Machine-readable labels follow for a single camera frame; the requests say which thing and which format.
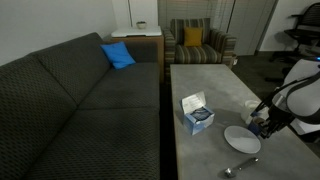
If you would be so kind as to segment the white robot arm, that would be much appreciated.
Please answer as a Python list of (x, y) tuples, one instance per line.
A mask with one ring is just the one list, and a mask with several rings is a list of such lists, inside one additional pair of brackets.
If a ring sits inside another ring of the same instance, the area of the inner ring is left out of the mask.
[(320, 59), (296, 62), (283, 85), (272, 95), (267, 134), (291, 125), (299, 135), (320, 130)]

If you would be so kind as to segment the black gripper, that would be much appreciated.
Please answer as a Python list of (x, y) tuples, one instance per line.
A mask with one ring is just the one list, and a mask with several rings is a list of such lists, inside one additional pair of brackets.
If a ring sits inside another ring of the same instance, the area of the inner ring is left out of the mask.
[(291, 113), (283, 111), (275, 105), (269, 108), (268, 114), (269, 117), (267, 118), (266, 126), (267, 135), (272, 135), (274, 132), (280, 131), (294, 120)]

